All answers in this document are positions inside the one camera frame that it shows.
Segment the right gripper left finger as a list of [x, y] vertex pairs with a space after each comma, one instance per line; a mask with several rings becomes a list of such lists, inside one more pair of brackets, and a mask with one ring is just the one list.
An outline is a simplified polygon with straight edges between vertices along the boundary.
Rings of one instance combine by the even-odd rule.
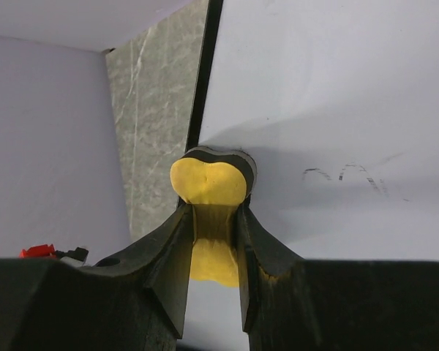
[[193, 236], [192, 208], [183, 205], [93, 266], [0, 259], [0, 350], [174, 350]]

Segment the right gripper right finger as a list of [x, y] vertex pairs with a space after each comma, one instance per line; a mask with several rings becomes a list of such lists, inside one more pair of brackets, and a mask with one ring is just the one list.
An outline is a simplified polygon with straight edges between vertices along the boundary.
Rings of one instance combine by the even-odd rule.
[[439, 350], [439, 262], [305, 260], [236, 212], [251, 350]]

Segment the yellow bone-shaped eraser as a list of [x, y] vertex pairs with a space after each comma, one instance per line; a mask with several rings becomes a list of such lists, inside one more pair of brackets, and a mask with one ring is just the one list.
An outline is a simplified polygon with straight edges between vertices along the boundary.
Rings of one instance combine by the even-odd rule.
[[255, 161], [243, 151], [205, 146], [190, 149], [171, 166], [173, 190], [193, 209], [191, 279], [239, 286], [233, 219], [256, 175]]

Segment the small white whiteboard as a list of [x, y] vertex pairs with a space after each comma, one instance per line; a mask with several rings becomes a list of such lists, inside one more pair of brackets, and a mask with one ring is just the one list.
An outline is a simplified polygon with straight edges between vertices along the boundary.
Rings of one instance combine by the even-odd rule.
[[439, 260], [439, 1], [221, 1], [199, 142], [306, 258]]

